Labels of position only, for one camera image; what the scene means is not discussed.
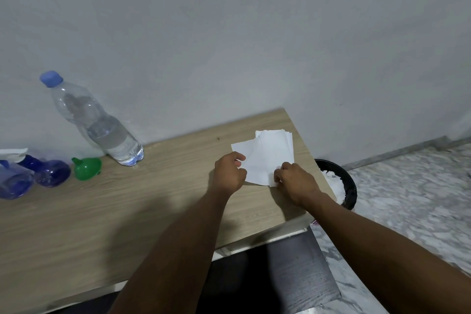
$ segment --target blue spray bottle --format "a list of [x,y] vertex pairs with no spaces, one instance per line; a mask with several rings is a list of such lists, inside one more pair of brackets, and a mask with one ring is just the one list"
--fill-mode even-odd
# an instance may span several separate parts
[[0,160],[0,198],[14,200],[26,194],[33,185],[31,172],[18,166],[11,166]]
[[70,176],[70,166],[61,160],[40,161],[26,152],[25,149],[2,149],[0,159],[17,163],[18,165],[32,170],[33,179],[39,185],[53,188],[61,185]]

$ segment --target forearm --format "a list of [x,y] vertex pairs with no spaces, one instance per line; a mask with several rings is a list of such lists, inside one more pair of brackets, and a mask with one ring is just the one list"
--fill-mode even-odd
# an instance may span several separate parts
[[459,270],[326,194],[303,205],[391,313],[471,313],[471,280]]
[[127,282],[110,314],[193,313],[229,194],[206,193],[170,225]]

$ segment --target white tissue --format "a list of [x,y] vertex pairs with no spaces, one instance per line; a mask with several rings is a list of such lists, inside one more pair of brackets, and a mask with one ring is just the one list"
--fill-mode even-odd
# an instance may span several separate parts
[[231,144],[232,150],[245,155],[241,168],[247,170],[249,183],[276,186],[275,169],[285,161],[294,163],[292,133],[280,130],[256,131],[255,139]]

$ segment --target white wall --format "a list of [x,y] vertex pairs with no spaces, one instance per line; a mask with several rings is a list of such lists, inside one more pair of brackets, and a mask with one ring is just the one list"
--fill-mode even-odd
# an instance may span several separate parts
[[0,144],[96,152],[39,82],[88,87],[144,143],[286,107],[347,163],[471,109],[471,0],[1,0]]

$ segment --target desk surface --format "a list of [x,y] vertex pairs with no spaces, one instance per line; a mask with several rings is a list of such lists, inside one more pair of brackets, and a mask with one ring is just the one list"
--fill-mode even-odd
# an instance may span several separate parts
[[[124,281],[158,235],[206,191],[214,162],[256,130],[293,133],[294,158],[332,190],[284,110],[145,147],[138,165],[103,158],[103,171],[55,189],[34,188],[0,206],[0,313],[17,313]],[[267,186],[247,184],[229,200],[217,247],[301,215]]]

